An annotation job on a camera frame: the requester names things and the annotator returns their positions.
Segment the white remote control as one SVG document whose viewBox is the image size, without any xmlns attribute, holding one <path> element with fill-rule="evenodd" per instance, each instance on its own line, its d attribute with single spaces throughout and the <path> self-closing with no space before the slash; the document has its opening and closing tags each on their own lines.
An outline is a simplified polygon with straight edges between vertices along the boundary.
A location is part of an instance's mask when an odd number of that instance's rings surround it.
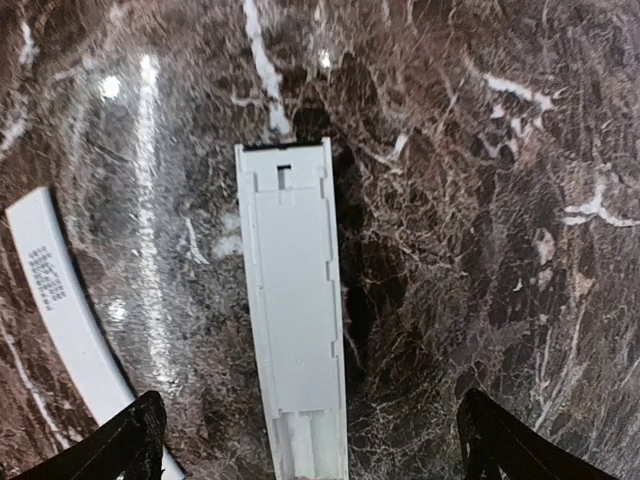
<svg viewBox="0 0 640 480">
<path fill-rule="evenodd" d="M 244 267 L 275 476 L 349 476 L 331 141 L 235 148 Z"/>
</svg>

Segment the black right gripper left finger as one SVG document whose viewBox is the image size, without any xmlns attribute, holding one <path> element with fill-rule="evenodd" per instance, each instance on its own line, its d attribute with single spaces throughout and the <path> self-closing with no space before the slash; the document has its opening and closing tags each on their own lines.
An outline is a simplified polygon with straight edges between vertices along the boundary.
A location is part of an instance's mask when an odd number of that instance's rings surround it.
<svg viewBox="0 0 640 480">
<path fill-rule="evenodd" d="M 83 441 L 19 474 L 19 480 L 159 479 L 167 415 L 149 390 Z"/>
</svg>

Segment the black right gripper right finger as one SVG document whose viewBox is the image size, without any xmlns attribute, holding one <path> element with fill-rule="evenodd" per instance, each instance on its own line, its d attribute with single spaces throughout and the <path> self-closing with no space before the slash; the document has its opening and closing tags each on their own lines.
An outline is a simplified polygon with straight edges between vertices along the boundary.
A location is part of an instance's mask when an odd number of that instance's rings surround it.
<svg viewBox="0 0 640 480">
<path fill-rule="evenodd" d="M 545 440 L 487 394 L 469 389 L 457 411 L 466 479 L 610 479 Z"/>
</svg>

